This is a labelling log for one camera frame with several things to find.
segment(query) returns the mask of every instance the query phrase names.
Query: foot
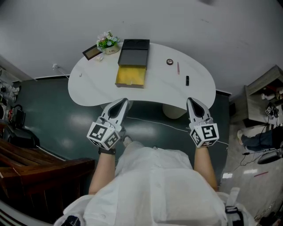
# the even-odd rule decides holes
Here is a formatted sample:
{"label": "foot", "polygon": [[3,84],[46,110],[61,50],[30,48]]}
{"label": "foot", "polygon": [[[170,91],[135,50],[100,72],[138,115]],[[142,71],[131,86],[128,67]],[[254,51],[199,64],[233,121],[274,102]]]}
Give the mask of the foot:
{"label": "foot", "polygon": [[238,132],[237,132],[237,137],[238,137],[238,139],[239,139],[239,143],[240,143],[240,145],[243,145],[243,142],[242,142],[242,136],[243,136],[243,132],[241,131],[241,130],[238,130]]}
{"label": "foot", "polygon": [[132,139],[129,136],[124,136],[123,137],[123,145],[124,147],[127,147],[130,143],[132,143]]}

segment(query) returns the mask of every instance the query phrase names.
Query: wristwatch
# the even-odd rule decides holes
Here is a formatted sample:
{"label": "wristwatch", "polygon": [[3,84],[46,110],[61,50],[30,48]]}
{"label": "wristwatch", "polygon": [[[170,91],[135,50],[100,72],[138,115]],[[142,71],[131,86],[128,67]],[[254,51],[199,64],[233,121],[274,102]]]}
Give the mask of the wristwatch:
{"label": "wristwatch", "polygon": [[116,153],[116,149],[115,148],[111,148],[109,150],[106,150],[104,148],[98,148],[98,154],[101,154],[101,153],[105,153],[105,154],[111,154],[111,155],[115,155]]}

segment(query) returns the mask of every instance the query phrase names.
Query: white table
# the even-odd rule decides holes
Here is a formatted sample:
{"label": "white table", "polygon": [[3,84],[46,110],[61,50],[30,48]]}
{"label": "white table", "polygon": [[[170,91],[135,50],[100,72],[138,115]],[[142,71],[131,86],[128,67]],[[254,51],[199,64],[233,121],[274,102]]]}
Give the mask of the white table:
{"label": "white table", "polygon": [[[69,94],[75,103],[96,106],[128,98],[130,101],[159,102],[187,109],[187,98],[193,97],[208,108],[212,106],[216,92],[214,80],[204,66],[186,54],[151,43],[144,89],[116,87],[119,55],[120,51],[104,54],[101,62],[94,58],[88,61],[85,57],[78,61],[68,83]],[[168,58],[174,61],[173,65],[166,64]],[[180,75],[177,74],[177,62]],[[187,75],[190,77],[189,86],[186,86]]]}

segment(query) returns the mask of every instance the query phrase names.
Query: person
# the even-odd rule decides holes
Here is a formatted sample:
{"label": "person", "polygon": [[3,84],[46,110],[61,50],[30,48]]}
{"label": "person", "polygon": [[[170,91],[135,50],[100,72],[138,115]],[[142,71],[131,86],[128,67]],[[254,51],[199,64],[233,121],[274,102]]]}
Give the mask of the person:
{"label": "person", "polygon": [[179,150],[144,147],[128,136],[123,144],[116,169],[114,154],[100,154],[88,195],[70,204],[55,226],[227,224],[207,147],[196,148],[193,169]]}
{"label": "person", "polygon": [[280,149],[283,147],[283,127],[247,137],[241,130],[237,132],[240,145],[251,151],[264,151],[266,149]]}

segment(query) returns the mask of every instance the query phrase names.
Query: black box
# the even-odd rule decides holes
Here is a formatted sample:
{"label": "black box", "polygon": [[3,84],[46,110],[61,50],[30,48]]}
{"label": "black box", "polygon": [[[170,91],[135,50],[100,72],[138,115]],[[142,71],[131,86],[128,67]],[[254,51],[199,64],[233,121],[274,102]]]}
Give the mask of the black box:
{"label": "black box", "polygon": [[149,39],[125,39],[118,64],[145,66],[147,68],[148,57]]}

